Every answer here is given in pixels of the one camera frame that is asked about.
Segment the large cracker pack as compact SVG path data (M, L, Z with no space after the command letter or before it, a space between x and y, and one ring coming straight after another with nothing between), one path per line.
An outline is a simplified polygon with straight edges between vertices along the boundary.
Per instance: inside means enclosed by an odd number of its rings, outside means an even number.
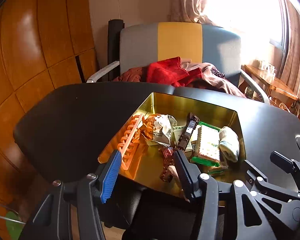
M211 176L214 176L215 174L224 173L226 170L228 170L229 166L228 165L211 166L211 164L207 164L207 165L201 164L199 168L203 173L207 173Z

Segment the beige knit sock roll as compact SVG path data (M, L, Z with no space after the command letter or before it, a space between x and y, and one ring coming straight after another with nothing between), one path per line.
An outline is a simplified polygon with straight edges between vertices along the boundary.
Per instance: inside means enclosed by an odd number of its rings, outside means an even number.
M219 149L224 157L232 161L238 162L239 158L239 140L237 134L228 126L224 126L219 131Z

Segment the window curtain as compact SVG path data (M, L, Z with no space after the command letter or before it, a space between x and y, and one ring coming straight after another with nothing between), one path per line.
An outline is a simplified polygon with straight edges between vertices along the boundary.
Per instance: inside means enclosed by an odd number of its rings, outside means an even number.
M283 56L278 78L300 98L300 14L290 0L279 0L283 23Z
M215 25L205 14L206 0L171 0L170 21Z

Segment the gold red tin box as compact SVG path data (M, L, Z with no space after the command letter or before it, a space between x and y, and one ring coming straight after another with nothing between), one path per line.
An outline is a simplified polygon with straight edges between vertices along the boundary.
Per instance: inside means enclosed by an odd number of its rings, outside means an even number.
M98 157L99 163L104 164L108 161L112 151L118 148L118 145L123 141L122 138L128 135L127 131L132 129L132 123L137 122L140 116L143 116L145 119L155 114L172 116L174 118L171 125L172 128L168 133L171 137L170 146L176 146L189 113L193 113L199 117L200 121L209 128L209 135L217 134L224 126L230 127L237 134L239 141L237 162L228 161L228 168L224 172L221 172L219 168L211 169L202 164L198 166L201 171L209 172L217 180L228 183L233 182L235 176L241 174L239 167L241 162L246 159L237 112L213 103L176 95L161 93L152 93L149 95L107 144ZM170 182L164 182L160 178L160 174L164 169L162 148L164 148L163 144L147 140L143 135L140 135L138 142L130 146L128 148L129 151L125 153L120 174L147 188L180 197L181 188L175 179Z

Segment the clear glass tray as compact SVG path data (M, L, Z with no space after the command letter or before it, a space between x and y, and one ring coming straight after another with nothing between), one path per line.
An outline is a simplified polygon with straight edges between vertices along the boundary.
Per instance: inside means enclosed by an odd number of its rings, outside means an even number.
M261 71L264 71L267 75L270 75L270 76L276 75L275 66L267 61L258 61L257 68Z

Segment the middle window curtain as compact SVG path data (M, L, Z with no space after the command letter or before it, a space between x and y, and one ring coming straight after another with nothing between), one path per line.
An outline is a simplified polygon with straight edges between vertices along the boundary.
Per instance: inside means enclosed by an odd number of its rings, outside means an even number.
M279 0L283 23L283 56L278 78L300 98L300 14L290 0Z

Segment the orange plastic rack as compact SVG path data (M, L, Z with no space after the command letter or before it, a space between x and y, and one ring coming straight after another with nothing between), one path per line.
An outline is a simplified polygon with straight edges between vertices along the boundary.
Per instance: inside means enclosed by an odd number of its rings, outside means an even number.
M143 119L143 114L134 115L117 145L117 149L120 151L122 157L121 167L124 171L129 169L136 150L138 149L140 127L142 126Z

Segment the red small snack packet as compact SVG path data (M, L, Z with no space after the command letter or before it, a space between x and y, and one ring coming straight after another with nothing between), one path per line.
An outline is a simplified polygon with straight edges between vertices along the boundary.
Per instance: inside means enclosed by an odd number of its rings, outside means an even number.
M172 147L162 147L159 152L162 154L164 159L164 166L174 165L173 155L174 148Z

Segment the orange muffin snack bag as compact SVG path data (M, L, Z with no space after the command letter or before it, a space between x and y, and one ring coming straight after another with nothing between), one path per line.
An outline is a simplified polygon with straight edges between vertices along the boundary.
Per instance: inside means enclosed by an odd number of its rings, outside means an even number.
M140 132L146 140L170 147L176 125L177 120L171 115L151 114L147 118L142 117Z

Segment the pink brown cloth pile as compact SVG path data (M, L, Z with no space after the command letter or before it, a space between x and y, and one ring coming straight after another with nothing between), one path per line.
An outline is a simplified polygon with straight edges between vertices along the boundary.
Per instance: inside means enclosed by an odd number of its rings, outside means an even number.
M148 66L129 69L114 80L117 82L146 82ZM181 59L181 67L188 72L195 68L200 68L202 71L202 79L194 81L187 87L215 90L242 98L245 97L238 87L227 80L224 74L211 63L192 63L191 60Z

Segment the red cloth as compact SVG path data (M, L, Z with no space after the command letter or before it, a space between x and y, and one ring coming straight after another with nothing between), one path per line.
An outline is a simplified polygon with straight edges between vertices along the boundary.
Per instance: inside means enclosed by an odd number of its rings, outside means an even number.
M201 79L201 69L195 68L188 72L181 67L180 57L151 63L146 74L147 83L158 83L173 87L187 87L194 81Z

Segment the green white small carton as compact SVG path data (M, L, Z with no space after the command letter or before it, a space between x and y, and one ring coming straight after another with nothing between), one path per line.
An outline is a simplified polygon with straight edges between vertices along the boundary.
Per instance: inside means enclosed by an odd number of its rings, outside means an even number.
M184 150L186 158L189 159L193 154L193 148L189 136L184 133L184 128L185 126L174 126L172 128L172 138L175 147L180 147L182 150Z

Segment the wooden side table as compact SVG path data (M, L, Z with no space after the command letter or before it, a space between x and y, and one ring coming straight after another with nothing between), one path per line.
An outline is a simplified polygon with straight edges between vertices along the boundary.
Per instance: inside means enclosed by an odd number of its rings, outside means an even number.
M293 91L275 76L272 76L264 70L260 70L250 65L245 65L244 68L247 74L253 75L258 79L258 81L261 81L262 84L267 87L269 90L269 92L267 92L268 95L270 95L271 91L275 91L287 96L288 98L291 98L292 100L298 100L298 97L293 93Z

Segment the left window curtain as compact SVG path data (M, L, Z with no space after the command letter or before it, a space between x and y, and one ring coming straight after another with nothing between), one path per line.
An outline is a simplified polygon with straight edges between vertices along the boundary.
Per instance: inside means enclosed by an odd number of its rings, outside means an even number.
M205 14L206 0L171 0L170 21L215 25Z

